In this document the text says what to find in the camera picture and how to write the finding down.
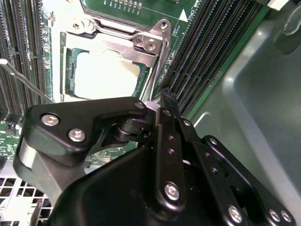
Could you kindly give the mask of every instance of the motherboard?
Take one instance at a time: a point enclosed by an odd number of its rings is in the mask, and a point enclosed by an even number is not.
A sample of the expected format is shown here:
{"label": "motherboard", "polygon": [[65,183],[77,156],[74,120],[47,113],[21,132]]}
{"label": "motherboard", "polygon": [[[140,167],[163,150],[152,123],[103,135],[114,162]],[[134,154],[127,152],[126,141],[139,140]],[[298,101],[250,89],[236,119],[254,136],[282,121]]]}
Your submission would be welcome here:
{"label": "motherboard", "polygon": [[[167,87],[189,118],[267,14],[267,3],[0,0],[1,155],[13,158],[22,118],[34,105],[158,101]],[[135,147],[130,142],[87,161],[103,165]]]}

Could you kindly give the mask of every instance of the ram slot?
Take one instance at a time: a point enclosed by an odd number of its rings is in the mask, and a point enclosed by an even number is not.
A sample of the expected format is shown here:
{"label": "ram slot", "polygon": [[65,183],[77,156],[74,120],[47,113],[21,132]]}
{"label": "ram slot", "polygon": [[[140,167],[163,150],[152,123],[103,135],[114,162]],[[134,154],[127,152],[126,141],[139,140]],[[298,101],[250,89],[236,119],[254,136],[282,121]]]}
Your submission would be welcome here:
{"label": "ram slot", "polygon": [[[0,42],[1,57],[10,61],[16,69],[19,68],[20,62],[16,55],[16,35],[14,32],[14,23],[9,2],[0,1]],[[3,92],[6,95],[6,103],[9,113],[23,114],[25,105],[21,103],[24,87],[22,83],[7,72],[2,70],[1,81]]]}
{"label": "ram slot", "polygon": [[178,77],[176,77],[175,74],[185,66],[190,53],[194,49],[194,44],[196,41],[195,38],[202,31],[204,22],[207,20],[207,17],[215,8],[216,4],[217,1],[200,1],[198,8],[201,8],[201,10],[198,9],[194,15],[194,18],[191,20],[187,32],[182,38],[182,41],[175,53],[175,58],[172,62],[172,65],[168,69],[168,73],[161,80],[161,88],[166,86],[171,87],[173,81],[178,80]]}
{"label": "ram slot", "polygon": [[44,51],[43,51],[43,31],[42,31],[42,2],[41,0],[27,0],[31,5],[32,21],[34,28],[34,40],[35,40],[35,50],[36,50],[36,62],[38,70],[38,87],[44,93],[46,91],[46,72],[44,63]]}
{"label": "ram slot", "polygon": [[[17,41],[17,49],[21,62],[21,73],[32,82],[32,71],[31,71],[31,61],[30,61],[30,50],[28,47],[28,35],[26,30],[26,15],[24,9],[24,1],[22,0],[10,0],[10,5],[12,9],[12,14],[14,17],[15,33]],[[23,98],[23,103],[25,108],[28,109],[30,106],[34,105],[33,92],[28,90],[26,87],[24,89],[25,96]]]}
{"label": "ram slot", "polygon": [[3,77],[5,76],[5,71],[3,68],[0,68],[0,105],[1,105],[1,112],[0,112],[0,121],[3,121],[8,113],[8,102],[7,93],[4,90],[4,81]]}
{"label": "ram slot", "polygon": [[[35,14],[32,13],[32,5],[30,0],[24,0],[24,9],[25,9],[25,22],[27,28],[27,39],[28,39],[28,50],[30,51],[30,61],[32,66],[31,71],[31,79],[32,84],[35,87],[39,86],[40,76],[42,76],[41,72],[39,73],[39,68],[41,65],[42,58],[40,57],[38,51],[36,50],[36,43],[40,40],[37,40],[35,37],[35,31],[39,29],[40,24],[37,24],[33,19]],[[40,104],[41,98],[37,95],[34,95],[34,104]]]}
{"label": "ram slot", "polygon": [[232,8],[234,2],[235,1],[233,0],[224,0],[219,3],[212,13],[212,16],[206,21],[206,26],[204,27],[203,32],[199,34],[193,54],[191,54],[189,57],[188,63],[183,70],[178,72],[178,74],[181,75],[181,79],[179,79],[179,81],[173,87],[171,87],[172,91],[177,96],[180,93],[179,88],[183,84],[184,80],[187,82],[191,79],[194,68],[203,59],[203,56],[208,49],[208,45],[211,43],[212,38],[216,35],[217,31],[224,23],[225,18]]}
{"label": "ram slot", "polygon": [[183,101],[181,101],[180,104],[182,115],[186,115],[193,105],[195,105],[201,94],[208,87],[210,80],[218,73],[220,67],[244,35],[245,31],[261,8],[262,6],[260,4],[254,2],[251,2],[251,4],[248,5],[248,9],[244,12],[240,19],[239,26],[235,27],[235,31],[231,34],[231,37],[226,40],[226,43],[220,49],[219,52],[223,54],[219,55],[216,58],[217,61],[214,64],[211,64],[211,66],[207,69],[208,75],[204,76],[203,79],[200,79],[192,90],[186,90],[186,92],[190,93],[190,95],[186,98],[186,100],[182,98]]}
{"label": "ram slot", "polygon": [[225,23],[221,24],[219,30],[215,31],[214,35],[211,36],[211,39],[208,39],[206,42],[206,49],[201,53],[201,56],[196,56],[198,62],[195,63],[194,68],[191,70],[185,83],[180,84],[180,91],[176,90],[178,100],[182,103],[182,100],[187,98],[188,92],[185,90],[191,90],[196,82],[200,81],[204,76],[202,69],[206,68],[207,64],[212,64],[214,59],[218,55],[219,47],[225,43],[223,40],[227,40],[230,34],[234,30],[234,27],[238,23],[242,13],[246,10],[246,7],[249,4],[249,1],[235,1],[235,6],[231,7],[228,12],[228,17],[225,18]]}

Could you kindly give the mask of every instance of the white arrow marking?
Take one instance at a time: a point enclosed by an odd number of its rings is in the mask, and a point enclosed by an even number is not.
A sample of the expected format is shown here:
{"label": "white arrow marking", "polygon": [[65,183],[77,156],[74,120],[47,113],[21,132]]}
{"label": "white arrow marking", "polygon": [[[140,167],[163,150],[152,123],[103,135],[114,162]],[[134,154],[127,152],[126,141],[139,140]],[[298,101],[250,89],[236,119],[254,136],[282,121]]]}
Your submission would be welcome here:
{"label": "white arrow marking", "polygon": [[185,13],[184,9],[182,10],[182,13],[181,13],[181,15],[179,17],[179,20],[182,20],[184,22],[188,22],[188,19],[187,19],[187,16],[186,16],[186,13]]}

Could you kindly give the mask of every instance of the electronic component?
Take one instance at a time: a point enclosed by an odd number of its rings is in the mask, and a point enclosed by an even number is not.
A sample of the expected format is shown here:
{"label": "electronic component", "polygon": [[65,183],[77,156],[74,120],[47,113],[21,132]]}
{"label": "electronic component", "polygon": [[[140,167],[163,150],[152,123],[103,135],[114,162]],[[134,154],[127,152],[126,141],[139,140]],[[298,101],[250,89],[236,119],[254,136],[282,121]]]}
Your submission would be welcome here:
{"label": "electronic component", "polygon": [[84,99],[131,96],[139,73],[139,66],[122,59],[118,52],[106,50],[98,55],[80,53],[74,74],[74,95]]}

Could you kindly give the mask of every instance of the perforated metal grille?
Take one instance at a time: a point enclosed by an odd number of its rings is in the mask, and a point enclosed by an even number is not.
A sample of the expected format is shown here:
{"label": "perforated metal grille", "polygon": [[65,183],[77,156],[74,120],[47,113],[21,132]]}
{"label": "perforated metal grille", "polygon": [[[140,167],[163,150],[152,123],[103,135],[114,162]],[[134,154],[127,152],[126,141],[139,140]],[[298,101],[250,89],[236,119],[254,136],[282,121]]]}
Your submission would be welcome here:
{"label": "perforated metal grille", "polygon": [[43,201],[38,226],[47,220],[52,206],[41,191],[17,177],[12,161],[0,172],[1,226],[28,226],[39,200]]}

